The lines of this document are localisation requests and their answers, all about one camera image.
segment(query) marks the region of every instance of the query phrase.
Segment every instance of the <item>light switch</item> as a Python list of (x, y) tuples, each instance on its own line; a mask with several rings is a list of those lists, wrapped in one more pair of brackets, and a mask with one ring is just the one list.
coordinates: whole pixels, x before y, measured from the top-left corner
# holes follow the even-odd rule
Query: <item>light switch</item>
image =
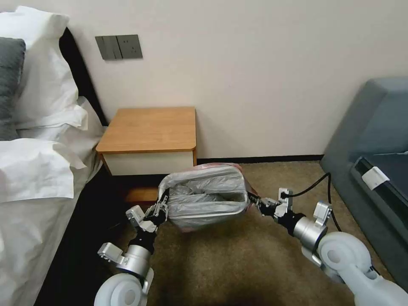
[(104, 60), (143, 58), (138, 35), (96, 36)]

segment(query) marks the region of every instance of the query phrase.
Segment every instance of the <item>gray sofa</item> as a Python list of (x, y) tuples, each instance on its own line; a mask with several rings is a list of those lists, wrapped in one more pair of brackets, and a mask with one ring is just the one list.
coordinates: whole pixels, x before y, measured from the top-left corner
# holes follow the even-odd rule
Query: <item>gray sofa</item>
[[(369, 80), (332, 137), (321, 166), (395, 281), (408, 291), (408, 77)], [(389, 181), (362, 180), (378, 167)]]

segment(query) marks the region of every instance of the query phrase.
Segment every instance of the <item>white pillow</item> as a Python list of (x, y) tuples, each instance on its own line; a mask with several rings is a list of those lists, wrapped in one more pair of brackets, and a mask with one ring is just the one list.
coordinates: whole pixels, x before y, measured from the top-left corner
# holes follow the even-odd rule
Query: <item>white pillow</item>
[(20, 138), (0, 142), (0, 203), (36, 198), (73, 198), (70, 167), (86, 166), (63, 144)]
[(68, 20), (25, 6), (0, 13), (0, 37), (22, 38), (27, 48), (15, 105), (17, 129), (64, 123), (82, 127), (87, 113), (77, 105), (78, 88), (59, 48)]

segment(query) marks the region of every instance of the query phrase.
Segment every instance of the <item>carpet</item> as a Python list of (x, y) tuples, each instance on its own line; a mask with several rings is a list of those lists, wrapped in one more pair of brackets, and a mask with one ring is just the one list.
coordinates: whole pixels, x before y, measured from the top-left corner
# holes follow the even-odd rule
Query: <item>carpet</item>
[[(243, 164), (244, 175), (261, 196), (278, 197), (279, 187), (299, 192), (323, 175), (317, 162)], [(293, 201), (309, 218), (327, 200), (327, 182)], [(382, 276), (392, 279), (332, 187), (332, 205), (343, 231), (368, 247)], [(332, 220), (329, 231), (334, 231)], [(131, 226), (123, 247), (134, 236)], [(332, 282), (303, 257), (300, 242), (252, 207), (233, 220), (198, 232), (181, 233), (166, 222), (159, 229), (151, 260), (154, 280), (148, 306), (155, 305), (354, 305), (344, 284)]]

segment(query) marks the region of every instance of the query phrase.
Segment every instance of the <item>garbage bag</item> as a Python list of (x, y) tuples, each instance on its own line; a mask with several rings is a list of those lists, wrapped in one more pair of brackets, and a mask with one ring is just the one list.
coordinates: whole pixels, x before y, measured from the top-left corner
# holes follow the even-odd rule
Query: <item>garbage bag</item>
[(159, 185), (159, 198), (169, 189), (169, 220), (183, 232), (237, 216), (251, 205), (247, 191), (256, 193), (237, 164), (211, 163), (172, 173)]

